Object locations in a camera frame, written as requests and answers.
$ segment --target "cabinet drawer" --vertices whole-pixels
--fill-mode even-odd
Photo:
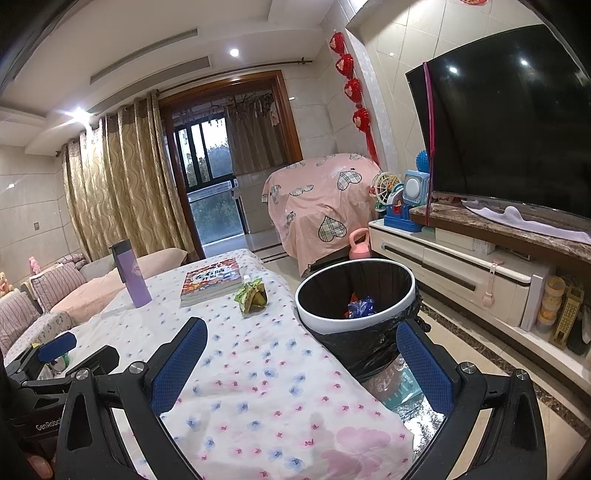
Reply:
[[[422,266],[432,273],[433,282],[488,311],[505,323],[515,322],[515,310],[519,310],[519,306],[513,305],[517,288],[515,283],[496,275],[492,290],[494,303],[491,307],[486,307],[482,303],[482,297],[488,286],[488,270],[475,267],[430,248],[424,249]]]
[[[413,271],[416,267],[420,267],[423,262],[423,251],[425,247],[421,244],[381,232],[375,228],[369,229],[369,238],[371,240],[372,250],[406,265]]]

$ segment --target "gold curtain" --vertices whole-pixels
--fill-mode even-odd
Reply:
[[[185,221],[155,92],[101,118],[99,127],[61,149],[74,231],[91,261],[129,238],[138,257],[195,247]]]
[[[226,126],[234,175],[288,163],[281,125],[273,126],[271,114],[261,113],[256,104],[242,111],[228,109]]]

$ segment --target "drawer handle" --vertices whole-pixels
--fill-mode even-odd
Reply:
[[[389,246],[388,244],[382,244],[382,250],[386,250],[387,252],[392,252],[393,254],[397,254],[411,262],[418,263],[419,265],[423,262],[422,258],[415,257],[414,255],[408,254],[406,252],[401,252],[400,250],[396,250],[395,248]]]
[[[446,272],[445,270],[442,270],[441,268],[437,268],[434,265],[430,265],[425,262],[423,262],[422,267],[426,270],[429,270],[429,271],[439,275],[440,277],[446,278],[454,283],[457,283],[461,287],[467,288],[470,291],[476,291],[476,285],[474,285],[472,282],[470,282],[469,280],[467,280],[465,278],[458,277],[457,275]]]

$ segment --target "red hanging ornament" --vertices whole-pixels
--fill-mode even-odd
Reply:
[[[358,78],[352,78],[345,83],[345,95],[354,103],[361,103],[363,93],[361,91],[361,82]]]
[[[353,123],[359,130],[365,134],[368,145],[368,152],[371,159],[379,165],[378,152],[375,149],[374,138],[371,134],[371,124],[369,121],[369,111],[366,108],[359,108],[353,114]]]
[[[334,52],[342,55],[345,53],[345,36],[341,32],[335,33],[330,39],[329,45]]]
[[[353,78],[353,56],[350,53],[341,55],[335,66],[341,75],[346,76],[348,79]]]

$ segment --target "pink cover with heart pattern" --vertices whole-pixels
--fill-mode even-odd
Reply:
[[[349,245],[349,233],[377,218],[369,187],[379,167],[357,154],[309,158],[272,173],[262,191],[269,215],[300,275]]]

